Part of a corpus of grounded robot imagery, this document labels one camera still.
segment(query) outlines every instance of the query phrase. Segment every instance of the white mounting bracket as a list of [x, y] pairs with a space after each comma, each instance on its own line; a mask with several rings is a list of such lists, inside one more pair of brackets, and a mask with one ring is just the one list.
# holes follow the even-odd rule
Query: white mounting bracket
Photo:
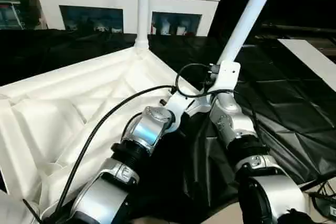
[[239, 71], [239, 63], [230, 60], [223, 60], [220, 63], [219, 73], [217, 75], [215, 84], [208, 90], [208, 92], [219, 89], [233, 90], [238, 81]]
[[167, 104], [164, 106], [167, 110], [174, 113], [175, 122], [172, 123], [169, 129], [165, 133], [174, 132], [180, 127], [182, 114], [190, 106], [190, 104], [195, 100], [195, 98], [187, 98], [176, 91], [168, 100]]

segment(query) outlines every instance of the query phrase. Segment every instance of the white cabinet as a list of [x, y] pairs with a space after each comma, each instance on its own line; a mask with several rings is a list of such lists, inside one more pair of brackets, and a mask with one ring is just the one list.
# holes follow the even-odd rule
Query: white cabinet
[[[138, 0], [39, 0], [48, 28], [137, 33]], [[149, 33], [207, 36], [220, 0], [150, 0]]]

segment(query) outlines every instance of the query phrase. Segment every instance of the silver metal housing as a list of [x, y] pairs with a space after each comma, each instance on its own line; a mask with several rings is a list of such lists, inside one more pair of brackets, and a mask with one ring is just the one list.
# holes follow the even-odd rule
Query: silver metal housing
[[253, 177], [256, 186], [263, 188], [268, 198], [272, 220], [278, 223], [278, 218], [294, 208], [296, 211], [307, 213], [307, 204], [303, 193], [295, 182], [286, 175], [270, 175]]
[[210, 112], [210, 119], [218, 128], [226, 146], [243, 135], [257, 136], [250, 117], [244, 115], [232, 94], [217, 95]]
[[164, 107], [146, 107], [142, 115], [134, 120], [124, 138], [138, 142], [151, 155], [165, 130], [172, 122], [172, 115]]
[[107, 158], [100, 172], [85, 185], [77, 196], [70, 213], [72, 217], [76, 212], [81, 212], [100, 224], [110, 224], [114, 219], [128, 193], [102, 179], [101, 176], [104, 173], [113, 175], [125, 184], [130, 181], [138, 183], [140, 180], [134, 170], [113, 158]]
[[100, 224], [111, 224], [127, 195], [126, 191], [99, 177], [78, 195], [71, 216], [80, 212]]
[[239, 161], [235, 166], [236, 171], [240, 170], [247, 163], [250, 164], [252, 169], [274, 167], [282, 170], [282, 168], [277, 164], [276, 160], [271, 155], [254, 155]]

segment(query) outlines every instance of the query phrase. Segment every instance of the robotic arm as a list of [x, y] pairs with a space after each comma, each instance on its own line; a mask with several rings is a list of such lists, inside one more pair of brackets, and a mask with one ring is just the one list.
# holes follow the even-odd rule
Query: robotic arm
[[[223, 61], [211, 69], [216, 81], [209, 91], [234, 89], [240, 69], [238, 63]], [[131, 121], [121, 143], [112, 146], [114, 153], [104, 162], [101, 171], [78, 195], [72, 217], [85, 223], [121, 223], [129, 212], [132, 190], [159, 139], [178, 128], [183, 112], [192, 115], [209, 110], [240, 184], [238, 194], [244, 223], [290, 223], [288, 218], [313, 223], [302, 221], [302, 218], [311, 219], [306, 215], [301, 190], [268, 154], [252, 120], [242, 113], [230, 93], [194, 101], [176, 92], [165, 106], [146, 107]]]

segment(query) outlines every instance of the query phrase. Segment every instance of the cable connector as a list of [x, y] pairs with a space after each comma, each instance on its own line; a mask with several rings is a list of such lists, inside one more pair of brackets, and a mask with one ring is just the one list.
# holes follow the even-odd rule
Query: cable connector
[[210, 67], [209, 67], [209, 71], [208, 73], [211, 73], [211, 74], [218, 74], [219, 73], [219, 69], [220, 69], [220, 65], [216, 65], [216, 64], [212, 64], [210, 63], [209, 64]]

